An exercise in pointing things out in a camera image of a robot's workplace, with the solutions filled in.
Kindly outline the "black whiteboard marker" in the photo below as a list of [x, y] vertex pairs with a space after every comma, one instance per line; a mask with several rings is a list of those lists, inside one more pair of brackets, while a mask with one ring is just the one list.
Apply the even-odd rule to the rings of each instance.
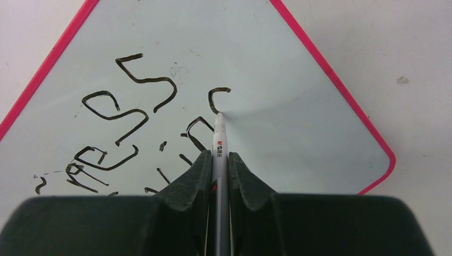
[[206, 254], [231, 254], [228, 142], [222, 112], [217, 114], [214, 126]]

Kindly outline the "pink-framed whiteboard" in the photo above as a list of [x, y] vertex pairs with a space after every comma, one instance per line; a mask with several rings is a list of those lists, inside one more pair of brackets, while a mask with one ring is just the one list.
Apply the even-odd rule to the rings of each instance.
[[217, 111], [279, 192], [364, 194], [395, 166], [281, 1], [86, 1], [1, 124], [1, 205], [160, 191]]

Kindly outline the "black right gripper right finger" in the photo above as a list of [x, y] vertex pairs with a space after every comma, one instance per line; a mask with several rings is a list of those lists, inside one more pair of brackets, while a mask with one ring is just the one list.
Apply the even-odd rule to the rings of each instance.
[[278, 193], [228, 157], [233, 255], [433, 255], [411, 209], [387, 196]]

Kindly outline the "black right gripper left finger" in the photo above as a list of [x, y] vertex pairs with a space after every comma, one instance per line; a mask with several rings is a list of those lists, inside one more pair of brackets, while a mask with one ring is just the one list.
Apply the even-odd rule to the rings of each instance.
[[1, 255], [203, 255], [212, 154], [148, 196], [24, 201], [1, 232]]

